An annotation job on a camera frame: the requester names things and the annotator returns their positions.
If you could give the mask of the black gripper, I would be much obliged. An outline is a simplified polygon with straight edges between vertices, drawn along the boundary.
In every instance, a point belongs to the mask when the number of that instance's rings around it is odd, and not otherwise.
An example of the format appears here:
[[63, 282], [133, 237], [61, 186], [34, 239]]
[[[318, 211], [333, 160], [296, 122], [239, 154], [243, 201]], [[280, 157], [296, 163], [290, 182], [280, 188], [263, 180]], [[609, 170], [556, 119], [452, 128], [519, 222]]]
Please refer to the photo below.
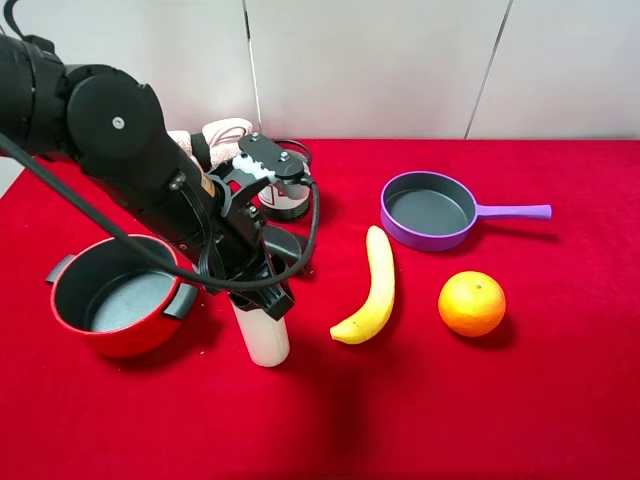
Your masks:
[[260, 308], [273, 320], [280, 320], [295, 305], [288, 282], [274, 278], [285, 271], [282, 260], [274, 261], [264, 244], [266, 219], [253, 198], [270, 184], [235, 169], [226, 162], [208, 174], [216, 187], [219, 209], [212, 218], [215, 249], [212, 275], [219, 281], [241, 287], [224, 289], [235, 300], [258, 300]]

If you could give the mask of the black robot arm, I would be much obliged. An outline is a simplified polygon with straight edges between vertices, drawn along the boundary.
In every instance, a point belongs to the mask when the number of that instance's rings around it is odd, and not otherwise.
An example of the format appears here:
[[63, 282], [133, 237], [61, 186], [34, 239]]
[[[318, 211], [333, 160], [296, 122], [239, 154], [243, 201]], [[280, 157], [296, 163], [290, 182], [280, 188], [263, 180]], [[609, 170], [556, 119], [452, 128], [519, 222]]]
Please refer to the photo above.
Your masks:
[[121, 231], [41, 166], [64, 157], [195, 266], [191, 278], [273, 319], [294, 304], [291, 269], [268, 251], [252, 199], [302, 166], [238, 154], [207, 171], [170, 137], [153, 89], [106, 65], [67, 65], [51, 42], [1, 39], [1, 151], [114, 237]]

